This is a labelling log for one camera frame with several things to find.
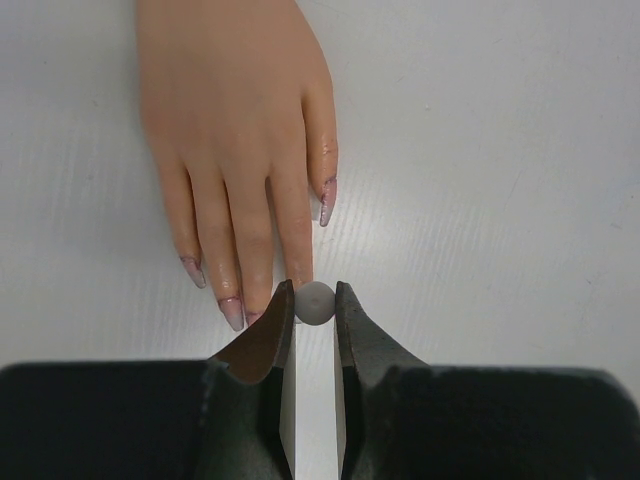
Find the glossy nail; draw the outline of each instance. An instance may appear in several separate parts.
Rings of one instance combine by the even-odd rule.
[[[245,316],[247,317],[247,325],[251,326],[256,323],[264,312],[247,312]]]
[[[239,297],[229,297],[218,300],[218,307],[227,319],[227,323],[235,332],[241,332],[244,328],[244,317],[242,315],[242,302]]]
[[[336,177],[331,177],[327,180],[322,187],[322,198],[320,202],[322,207],[320,208],[320,226],[326,227],[331,220],[331,214],[333,213],[333,207],[336,205],[336,198],[338,196],[338,180]]]
[[[193,257],[180,257],[180,261],[189,274],[189,277],[191,277],[191,280],[193,280],[193,283],[196,284],[196,287],[204,288],[207,286],[204,273],[202,273],[202,269],[200,268],[200,262]]]

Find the small sphere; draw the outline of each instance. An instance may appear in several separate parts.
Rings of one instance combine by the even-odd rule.
[[[336,295],[329,285],[309,282],[296,292],[296,316],[307,325],[327,323],[336,310]]]

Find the mannequin hand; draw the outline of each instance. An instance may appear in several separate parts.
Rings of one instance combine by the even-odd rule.
[[[141,118],[174,244],[200,288],[206,261],[239,331],[271,298],[266,183],[287,277],[313,279],[308,187],[322,226],[337,191],[324,56],[294,0],[137,0],[137,36]]]

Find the white table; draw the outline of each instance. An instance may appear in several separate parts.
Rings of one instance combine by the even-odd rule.
[[[640,3],[301,4],[342,148],[317,278],[428,362],[606,368],[640,399]],[[172,250],[132,17],[0,2],[0,365],[233,338]],[[298,359],[298,478],[325,480],[331,325],[299,329]]]

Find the black plastic part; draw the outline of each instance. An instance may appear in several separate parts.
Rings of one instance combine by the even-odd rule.
[[[607,373],[430,367],[336,289],[342,480],[640,479],[640,420]]]
[[[4,369],[0,479],[292,479],[280,419],[293,301],[282,283],[209,360]]]

